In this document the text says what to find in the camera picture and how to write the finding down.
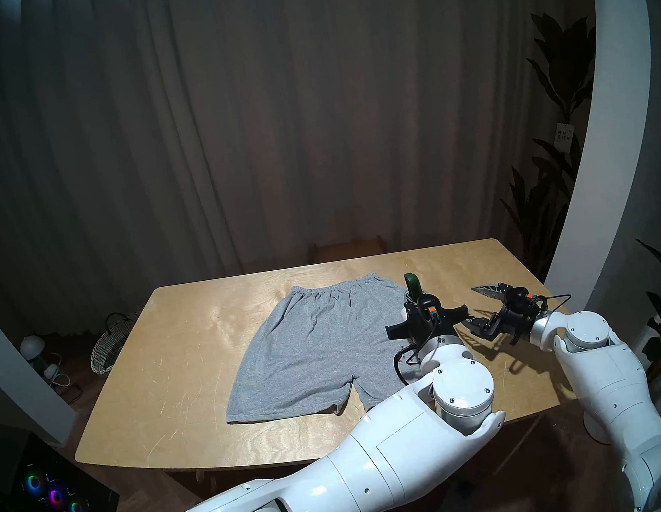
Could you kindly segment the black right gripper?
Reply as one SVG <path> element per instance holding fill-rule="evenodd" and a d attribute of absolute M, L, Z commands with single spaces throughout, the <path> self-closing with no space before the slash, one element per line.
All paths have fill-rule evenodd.
<path fill-rule="evenodd" d="M 495 300 L 506 300 L 511 286 L 505 283 L 479 285 L 472 287 L 474 292 Z M 469 316 L 469 332 L 481 339 L 494 341 L 500 334 L 511 336 L 511 345 L 521 339 L 529 338 L 535 321 L 548 311 L 548 302 L 537 301 L 516 305 L 502 306 L 500 311 L 491 314 L 490 319 Z"/>

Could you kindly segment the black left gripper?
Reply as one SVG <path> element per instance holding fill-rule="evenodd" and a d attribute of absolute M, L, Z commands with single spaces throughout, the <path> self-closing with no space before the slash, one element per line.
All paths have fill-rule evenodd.
<path fill-rule="evenodd" d="M 439 304 L 439 298 L 427 292 L 421 295 L 422 306 Z M 405 302 L 405 321 L 386 327 L 389 340 L 408 340 L 413 349 L 437 348 L 441 346 L 461 344 L 456 325 L 469 318 L 469 308 L 461 305 L 458 308 L 418 309 L 414 302 Z"/>

